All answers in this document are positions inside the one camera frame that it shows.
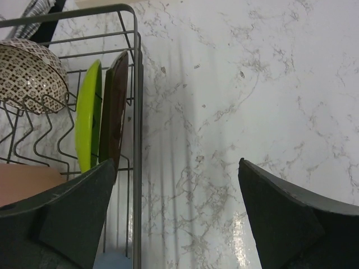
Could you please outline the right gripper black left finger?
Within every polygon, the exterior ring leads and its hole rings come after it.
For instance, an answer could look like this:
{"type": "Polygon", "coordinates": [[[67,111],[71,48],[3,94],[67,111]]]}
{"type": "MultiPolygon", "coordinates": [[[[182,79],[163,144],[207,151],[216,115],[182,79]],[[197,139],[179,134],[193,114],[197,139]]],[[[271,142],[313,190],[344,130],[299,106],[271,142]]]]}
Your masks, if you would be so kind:
{"type": "Polygon", "coordinates": [[[1,207],[1,268],[92,268],[116,171],[108,159],[1,207]]]}

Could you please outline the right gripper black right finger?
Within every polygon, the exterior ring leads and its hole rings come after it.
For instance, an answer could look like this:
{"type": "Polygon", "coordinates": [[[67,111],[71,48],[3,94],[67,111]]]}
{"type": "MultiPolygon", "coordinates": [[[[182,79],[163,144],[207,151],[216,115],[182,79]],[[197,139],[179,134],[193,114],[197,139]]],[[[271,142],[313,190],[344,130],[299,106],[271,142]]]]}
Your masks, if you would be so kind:
{"type": "Polygon", "coordinates": [[[238,180],[262,268],[358,268],[358,206],[245,159],[238,180]]]}

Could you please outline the pink plastic cup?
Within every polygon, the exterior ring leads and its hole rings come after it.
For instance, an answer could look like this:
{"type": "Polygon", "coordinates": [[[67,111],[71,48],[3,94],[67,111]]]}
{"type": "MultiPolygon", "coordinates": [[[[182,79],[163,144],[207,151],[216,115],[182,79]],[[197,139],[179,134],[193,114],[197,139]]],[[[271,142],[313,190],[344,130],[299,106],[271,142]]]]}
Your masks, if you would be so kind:
{"type": "Polygon", "coordinates": [[[66,182],[48,166],[1,164],[1,206],[27,199],[66,182]]]}

